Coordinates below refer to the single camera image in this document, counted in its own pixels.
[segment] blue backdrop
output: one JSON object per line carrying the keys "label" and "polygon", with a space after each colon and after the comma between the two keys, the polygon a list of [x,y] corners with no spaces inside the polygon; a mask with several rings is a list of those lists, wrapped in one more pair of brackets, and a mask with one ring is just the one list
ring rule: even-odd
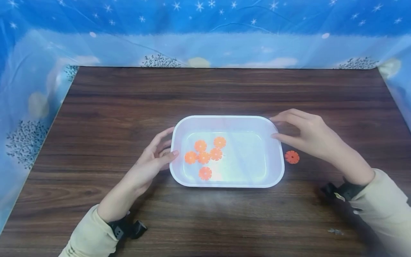
{"label": "blue backdrop", "polygon": [[411,124],[406,0],[0,0],[0,231],[78,69],[371,69]]}

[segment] sleeve cuff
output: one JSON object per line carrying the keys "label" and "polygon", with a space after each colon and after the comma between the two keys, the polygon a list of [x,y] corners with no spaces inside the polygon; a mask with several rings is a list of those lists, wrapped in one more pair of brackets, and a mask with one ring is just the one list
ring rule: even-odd
{"label": "sleeve cuff", "polygon": [[77,225],[66,248],[70,256],[94,257],[109,256],[115,252],[118,240],[113,230],[97,213],[98,205],[93,206]]}
{"label": "sleeve cuff", "polygon": [[373,181],[359,192],[350,204],[353,208],[360,209],[361,214],[369,218],[387,218],[398,213],[408,198],[385,172],[379,169],[373,170],[375,172]]}

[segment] black strap buckle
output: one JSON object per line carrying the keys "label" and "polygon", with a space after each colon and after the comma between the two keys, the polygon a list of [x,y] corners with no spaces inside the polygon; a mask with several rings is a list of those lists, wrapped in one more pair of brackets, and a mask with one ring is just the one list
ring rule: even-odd
{"label": "black strap buckle", "polygon": [[351,201],[356,195],[359,194],[366,186],[365,185],[354,185],[348,182],[345,178],[344,184],[339,188],[333,183],[328,183],[327,185],[321,187],[321,191],[329,199],[338,198],[342,201]]}
{"label": "black strap buckle", "polygon": [[127,237],[137,239],[147,231],[147,227],[141,221],[138,220],[132,225],[126,221],[126,217],[121,220],[109,222],[109,226],[113,230],[117,240]]}

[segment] orange paper flower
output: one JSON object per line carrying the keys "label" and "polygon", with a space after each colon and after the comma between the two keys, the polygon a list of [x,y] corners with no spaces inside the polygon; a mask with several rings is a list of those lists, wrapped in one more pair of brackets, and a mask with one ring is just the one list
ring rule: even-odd
{"label": "orange paper flower", "polygon": [[223,152],[218,148],[213,148],[210,151],[210,157],[214,161],[218,161],[223,157]]}
{"label": "orange paper flower", "polygon": [[202,167],[199,171],[199,177],[202,180],[209,180],[211,178],[212,171],[209,167]]}
{"label": "orange paper flower", "polygon": [[214,139],[214,146],[217,148],[223,148],[226,146],[226,139],[223,137],[216,137]]}
{"label": "orange paper flower", "polygon": [[194,143],[194,149],[196,149],[196,151],[199,153],[205,152],[207,149],[207,144],[204,140],[198,140]]}
{"label": "orange paper flower", "polygon": [[210,154],[207,152],[201,152],[199,153],[199,163],[201,164],[206,164],[210,160]]}
{"label": "orange paper flower", "polygon": [[290,164],[296,164],[300,161],[300,156],[295,151],[285,153],[285,160]]}
{"label": "orange paper flower", "polygon": [[197,154],[196,154],[195,152],[193,152],[193,151],[187,152],[187,153],[185,154],[185,156],[184,156],[184,160],[185,160],[185,162],[188,163],[188,164],[193,164],[193,163],[195,163],[196,160],[197,160],[197,158],[198,158]]}

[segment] wooden table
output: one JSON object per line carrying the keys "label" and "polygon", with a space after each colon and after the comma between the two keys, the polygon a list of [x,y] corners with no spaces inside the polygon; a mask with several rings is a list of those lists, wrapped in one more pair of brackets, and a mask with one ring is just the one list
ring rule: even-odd
{"label": "wooden table", "polygon": [[[321,115],[410,195],[411,136],[376,69],[81,67],[0,236],[0,255],[57,256],[154,135],[182,118],[271,117],[289,108]],[[364,241],[380,253],[346,206],[317,196],[318,185],[341,175],[299,153],[268,189],[187,188],[162,172],[133,207],[148,232],[117,255],[363,256]]]}

